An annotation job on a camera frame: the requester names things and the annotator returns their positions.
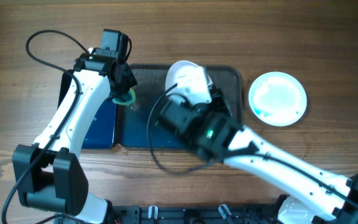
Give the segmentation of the white plate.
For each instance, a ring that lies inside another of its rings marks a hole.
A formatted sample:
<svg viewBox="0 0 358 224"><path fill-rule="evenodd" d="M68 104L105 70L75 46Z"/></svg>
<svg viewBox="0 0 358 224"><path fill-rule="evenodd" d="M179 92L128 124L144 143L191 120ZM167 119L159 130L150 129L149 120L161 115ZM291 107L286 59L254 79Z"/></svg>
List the white plate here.
<svg viewBox="0 0 358 224"><path fill-rule="evenodd" d="M256 78L248 92L251 112L271 126L290 126L306 113L308 99L303 85L284 72L268 72Z"/></svg>
<svg viewBox="0 0 358 224"><path fill-rule="evenodd" d="M165 89L174 84L177 84L176 88L181 93L201 94L206 93L213 82L204 67L187 60L180 60L168 69Z"/></svg>

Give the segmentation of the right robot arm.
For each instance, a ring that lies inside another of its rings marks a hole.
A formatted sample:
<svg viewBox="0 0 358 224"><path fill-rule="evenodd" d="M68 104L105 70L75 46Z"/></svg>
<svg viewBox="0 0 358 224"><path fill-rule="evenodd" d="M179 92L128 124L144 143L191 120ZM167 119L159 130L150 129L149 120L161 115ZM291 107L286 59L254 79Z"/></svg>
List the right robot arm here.
<svg viewBox="0 0 358 224"><path fill-rule="evenodd" d="M280 223L358 223L358 174L336 175L279 149L247 126L209 105L192 105L166 90L150 112L205 164L216 163L250 172L286 192L279 203Z"/></svg>

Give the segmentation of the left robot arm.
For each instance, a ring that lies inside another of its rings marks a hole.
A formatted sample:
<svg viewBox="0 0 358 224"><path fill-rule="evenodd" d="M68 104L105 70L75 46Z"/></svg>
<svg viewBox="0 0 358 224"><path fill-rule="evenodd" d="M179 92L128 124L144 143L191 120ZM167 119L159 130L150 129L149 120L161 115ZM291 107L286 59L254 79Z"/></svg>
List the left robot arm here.
<svg viewBox="0 0 358 224"><path fill-rule="evenodd" d="M135 102L137 81L127 64L132 41L118 30L104 29L101 44L85 50L72 70L70 86L57 112L32 145L18 145L12 155L16 183L1 211L14 195L24 207L53 212L54 218L75 223L119 223L109 200L89 192L88 179L79 163L83 141L99 107Z"/></svg>

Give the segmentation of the green yellow sponge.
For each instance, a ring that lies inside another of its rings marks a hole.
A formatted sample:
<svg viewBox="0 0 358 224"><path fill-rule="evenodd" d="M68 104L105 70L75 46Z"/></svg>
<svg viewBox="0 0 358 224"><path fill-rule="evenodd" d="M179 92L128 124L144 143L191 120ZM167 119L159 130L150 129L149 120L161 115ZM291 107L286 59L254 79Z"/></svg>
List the green yellow sponge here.
<svg viewBox="0 0 358 224"><path fill-rule="evenodd" d="M113 98L112 101L117 105L127 106L133 104L135 102L135 99L136 99L135 91L132 88L130 88L129 91L123 93L118 97Z"/></svg>

